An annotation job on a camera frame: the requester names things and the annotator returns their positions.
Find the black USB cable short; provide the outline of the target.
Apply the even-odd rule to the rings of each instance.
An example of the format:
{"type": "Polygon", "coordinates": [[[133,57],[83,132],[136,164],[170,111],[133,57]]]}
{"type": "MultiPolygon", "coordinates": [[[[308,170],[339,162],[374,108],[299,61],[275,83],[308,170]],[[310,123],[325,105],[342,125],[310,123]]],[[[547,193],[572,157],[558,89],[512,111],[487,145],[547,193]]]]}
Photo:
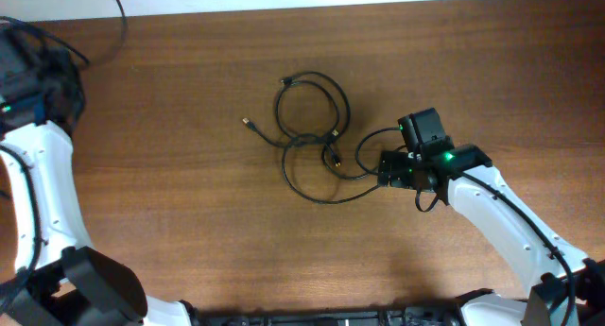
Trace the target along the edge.
{"type": "Polygon", "coordinates": [[[335,153],[352,122],[352,108],[343,87],[320,71],[301,71],[280,80],[271,111],[278,135],[266,133],[252,119],[242,125],[269,146],[291,150],[320,146],[335,153]]]}

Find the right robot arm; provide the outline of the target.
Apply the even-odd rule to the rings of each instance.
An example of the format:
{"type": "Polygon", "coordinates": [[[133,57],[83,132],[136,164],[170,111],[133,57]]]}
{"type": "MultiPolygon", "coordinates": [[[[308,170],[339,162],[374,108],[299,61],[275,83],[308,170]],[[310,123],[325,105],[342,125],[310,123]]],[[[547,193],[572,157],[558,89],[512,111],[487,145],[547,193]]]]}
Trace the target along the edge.
{"type": "Polygon", "coordinates": [[[433,108],[399,119],[404,151],[385,151],[381,186],[434,194],[469,220],[517,275],[526,300],[475,292],[459,308],[463,325],[601,325],[604,264],[552,230],[472,144],[455,146],[433,108]]]}

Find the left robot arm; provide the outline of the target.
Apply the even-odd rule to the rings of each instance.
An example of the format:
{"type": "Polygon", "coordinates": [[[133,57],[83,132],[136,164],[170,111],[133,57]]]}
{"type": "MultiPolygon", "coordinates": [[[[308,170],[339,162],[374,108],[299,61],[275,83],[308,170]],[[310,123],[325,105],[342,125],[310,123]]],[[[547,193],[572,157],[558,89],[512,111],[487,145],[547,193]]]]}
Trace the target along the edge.
{"type": "Polygon", "coordinates": [[[4,17],[1,160],[17,222],[14,279],[1,311],[21,325],[196,325],[185,301],[148,296],[134,272],[97,251],[83,222],[72,133],[86,98],[73,48],[4,17]]]}

